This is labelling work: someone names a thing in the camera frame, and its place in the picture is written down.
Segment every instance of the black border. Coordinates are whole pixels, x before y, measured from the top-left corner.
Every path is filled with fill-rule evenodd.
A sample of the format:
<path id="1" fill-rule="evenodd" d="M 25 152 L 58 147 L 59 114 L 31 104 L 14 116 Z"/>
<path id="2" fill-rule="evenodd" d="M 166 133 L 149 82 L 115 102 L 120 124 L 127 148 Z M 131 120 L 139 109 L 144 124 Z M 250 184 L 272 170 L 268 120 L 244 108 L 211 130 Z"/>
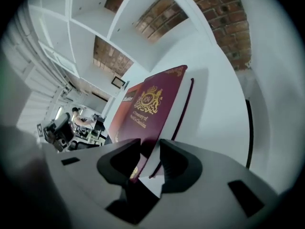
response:
<path id="1" fill-rule="evenodd" d="M 124 84 L 122 85 L 122 87 L 125 85 L 125 81 L 123 81 L 122 79 L 120 79 L 119 77 L 115 76 L 114 79 L 112 80 L 111 84 L 116 86 L 117 88 L 121 89 L 121 87 L 118 87 L 116 84 L 113 84 L 113 82 L 115 81 L 115 79 L 119 79 L 121 82 L 124 82 Z"/>

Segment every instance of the black strip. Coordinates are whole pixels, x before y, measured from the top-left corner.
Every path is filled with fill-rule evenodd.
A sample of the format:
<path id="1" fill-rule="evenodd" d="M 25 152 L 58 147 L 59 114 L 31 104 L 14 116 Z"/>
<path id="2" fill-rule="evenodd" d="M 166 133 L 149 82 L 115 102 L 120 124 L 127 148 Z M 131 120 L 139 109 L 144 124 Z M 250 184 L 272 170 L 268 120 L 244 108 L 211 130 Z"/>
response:
<path id="1" fill-rule="evenodd" d="M 76 157 L 72 157 L 72 158 L 67 158 L 67 159 L 63 159 L 61 162 L 64 166 L 73 164 L 80 161 L 80 159 L 76 158 Z"/>
<path id="2" fill-rule="evenodd" d="M 96 96 L 96 97 L 98 97 L 98 98 L 100 98 L 100 99 L 102 99 L 102 100 L 104 100 L 104 101 L 106 101 L 106 102 L 108 102 L 108 100 L 106 100 L 106 99 L 104 99 L 104 98 L 102 98 L 101 96 L 98 96 L 97 94 L 95 94 L 95 93 L 92 93 L 94 96 Z"/>
<path id="3" fill-rule="evenodd" d="M 254 139 L 254 129 L 253 129 L 253 119 L 252 119 L 252 110 L 250 101 L 246 100 L 248 116 L 249 116 L 249 130 L 250 130 L 250 139 L 249 139 L 249 151 L 248 151 L 248 158 L 246 168 L 250 168 L 252 153 L 253 153 L 253 139 Z"/>
<path id="4" fill-rule="evenodd" d="M 247 217 L 251 217 L 264 207 L 264 204 L 242 181 L 232 181 L 228 183 L 237 201 L 243 208 Z"/>
<path id="5" fill-rule="evenodd" d="M 69 84 L 71 85 L 71 87 L 76 89 L 75 85 L 73 85 L 72 82 L 69 81 Z"/>

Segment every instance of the desk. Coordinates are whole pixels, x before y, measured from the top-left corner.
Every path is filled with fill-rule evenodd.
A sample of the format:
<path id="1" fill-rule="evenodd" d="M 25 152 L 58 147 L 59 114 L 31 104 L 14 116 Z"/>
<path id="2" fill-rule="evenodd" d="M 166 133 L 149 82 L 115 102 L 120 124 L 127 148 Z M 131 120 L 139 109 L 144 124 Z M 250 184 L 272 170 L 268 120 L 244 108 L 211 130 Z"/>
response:
<path id="1" fill-rule="evenodd" d="M 172 138 L 191 78 L 194 78 L 193 92 L 176 141 L 227 155 L 245 166 L 249 148 L 245 98 L 232 66 L 218 45 L 207 47 L 195 31 L 169 49 L 150 73 L 134 64 L 123 80 L 130 80 L 131 87 L 150 75 L 182 64 L 186 64 L 188 69 L 160 138 Z M 121 92 L 109 110 L 104 122 L 106 129 L 109 129 L 124 95 L 125 92 Z M 152 174 L 159 163 L 159 156 L 160 150 L 155 147 L 140 177 Z"/>

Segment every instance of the picture frame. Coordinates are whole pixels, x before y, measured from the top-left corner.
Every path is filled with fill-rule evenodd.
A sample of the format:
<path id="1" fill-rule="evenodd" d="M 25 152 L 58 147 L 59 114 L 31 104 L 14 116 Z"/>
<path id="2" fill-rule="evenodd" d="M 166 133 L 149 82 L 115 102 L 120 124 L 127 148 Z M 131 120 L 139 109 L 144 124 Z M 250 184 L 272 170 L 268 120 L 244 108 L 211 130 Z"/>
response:
<path id="1" fill-rule="evenodd" d="M 117 88 L 121 88 L 122 86 L 125 85 L 125 81 L 123 81 L 122 79 L 120 79 L 119 77 L 115 76 L 114 79 L 112 80 L 111 84 L 115 85 Z"/>

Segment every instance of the window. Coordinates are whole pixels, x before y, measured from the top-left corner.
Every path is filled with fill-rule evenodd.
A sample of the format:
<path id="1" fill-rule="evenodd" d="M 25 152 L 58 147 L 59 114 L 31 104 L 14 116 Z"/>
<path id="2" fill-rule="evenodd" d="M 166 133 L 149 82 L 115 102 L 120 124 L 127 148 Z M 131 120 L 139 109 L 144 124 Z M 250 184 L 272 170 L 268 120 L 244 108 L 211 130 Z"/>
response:
<path id="1" fill-rule="evenodd" d="M 60 107 L 57 111 L 57 114 L 56 114 L 56 117 L 55 117 L 55 120 L 58 119 L 58 117 L 61 115 L 61 112 L 62 112 L 62 107 Z"/>

